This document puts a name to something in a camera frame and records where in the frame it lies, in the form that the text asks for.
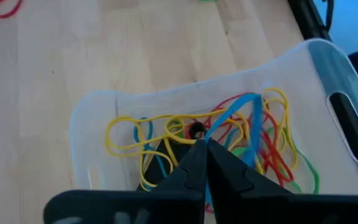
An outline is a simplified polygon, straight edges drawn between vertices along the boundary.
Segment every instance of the black cable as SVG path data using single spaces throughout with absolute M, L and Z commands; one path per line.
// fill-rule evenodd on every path
M 326 29 L 327 32 L 329 32 L 331 24 L 333 23 L 334 0 L 323 0 L 323 2 L 327 2 Z

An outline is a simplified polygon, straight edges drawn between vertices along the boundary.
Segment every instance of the clear plastic bin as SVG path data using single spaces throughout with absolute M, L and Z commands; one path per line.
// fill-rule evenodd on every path
M 106 90 L 84 97 L 70 121 L 76 186 L 109 190 L 134 190 L 138 186 L 139 158 L 110 156 L 104 146 L 106 126 L 117 116 L 141 118 L 207 112 L 230 96 L 245 91 L 260 93 L 271 86 L 283 90 L 289 99 L 292 135 L 297 148 L 319 172 L 320 193 L 358 195 L 358 162 L 328 100 L 334 92 L 345 93 L 358 115 L 358 76 L 347 55 L 320 39 L 303 42 L 259 68 L 172 90 L 144 95 Z M 242 112 L 249 113 L 249 109 L 245 107 Z M 162 134 L 162 125 L 163 121 L 154 123 L 157 135 Z M 112 130 L 111 136 L 124 146 L 134 143 L 133 132 L 132 123 L 122 123 Z M 295 180 L 305 193 L 311 193 L 312 175 L 299 160 Z

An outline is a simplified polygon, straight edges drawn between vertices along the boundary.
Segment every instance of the blue object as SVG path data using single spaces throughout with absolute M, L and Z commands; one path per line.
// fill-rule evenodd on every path
M 244 161 L 248 166 L 254 166 L 254 157 L 259 148 L 259 133 L 262 128 L 262 97 L 260 94 L 249 93 L 243 96 L 240 96 L 211 126 L 208 132 L 205 134 L 204 140 L 206 142 L 211 138 L 212 133 L 220 127 L 225 120 L 230 118 L 237 110 L 239 110 L 244 104 L 253 101 L 254 102 L 254 112 L 252 119 L 252 129 L 250 133 L 251 144 L 249 150 L 244 154 L 242 161 Z M 208 180 L 206 187 L 206 202 L 212 205 L 211 196 L 209 194 Z
M 149 133 L 147 134 L 147 140 L 152 139 L 152 137 L 153 137 L 153 122 L 149 121 Z M 135 126 L 135 129 L 134 129 L 134 139 L 135 139 L 136 143 L 139 143 L 139 136 L 137 134 L 137 127 L 136 126 Z M 154 150 L 154 148 L 151 147 L 150 144 L 145 144 L 144 145 L 144 150 L 145 151 Z M 162 160 L 161 160 L 160 156 L 156 156 L 156 158 L 158 160 L 158 164 L 160 164 L 162 175 L 164 177 L 168 177 L 167 172 L 165 171 L 165 168 L 164 168 L 164 164 L 162 163 Z

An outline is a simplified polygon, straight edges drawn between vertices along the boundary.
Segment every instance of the wooden table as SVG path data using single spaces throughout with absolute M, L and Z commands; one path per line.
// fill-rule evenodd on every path
M 89 92 L 169 89 L 302 40 L 286 0 L 24 0 L 0 20 L 0 223 L 41 223 L 75 187 L 69 118 Z

